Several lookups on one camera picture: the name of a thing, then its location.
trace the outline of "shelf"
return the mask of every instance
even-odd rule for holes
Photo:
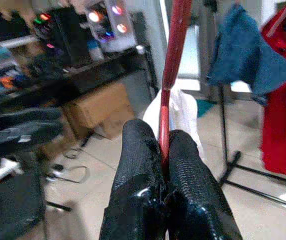
[[[15,39],[10,39],[6,41],[0,41],[0,46],[13,49],[19,46],[27,45],[30,43],[38,42],[39,39],[35,36],[29,35],[29,36],[23,36]]]

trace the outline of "blue towel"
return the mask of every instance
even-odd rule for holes
[[[286,82],[286,59],[265,42],[244,8],[235,4],[219,27],[208,83],[239,80],[250,85],[254,100],[266,105],[266,94]]]

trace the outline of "black desk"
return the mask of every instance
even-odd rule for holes
[[[80,68],[70,67],[65,69],[62,79],[43,80],[30,88],[15,91],[0,100],[0,113],[7,108],[22,106],[25,108],[36,107],[52,98],[59,100],[61,106],[65,102],[79,97],[82,94],[92,91],[96,87],[116,80],[121,75],[116,75],[113,79],[100,77],[99,73],[110,70],[111,66],[121,65],[124,72],[130,73],[136,69],[145,69],[148,74],[148,86],[153,89],[152,96],[158,92],[156,73],[150,46],[144,46],[144,54],[139,54],[137,49],[130,48],[126,51],[105,56],[104,60],[92,62]],[[77,84],[82,82],[86,89],[77,89]]]

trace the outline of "teal mat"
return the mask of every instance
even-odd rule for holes
[[[202,116],[205,115],[205,113],[207,113],[213,106],[215,106],[215,103],[213,102],[208,102],[205,100],[196,100],[197,101],[197,109],[198,109],[198,113],[197,113],[197,117],[201,118]]]

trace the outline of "red pole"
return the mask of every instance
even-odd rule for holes
[[[169,151],[169,97],[175,84],[182,57],[187,26],[190,21],[192,0],[174,0],[172,7],[168,48],[163,72],[161,110],[159,123],[159,144],[162,153],[162,170],[168,173]]]

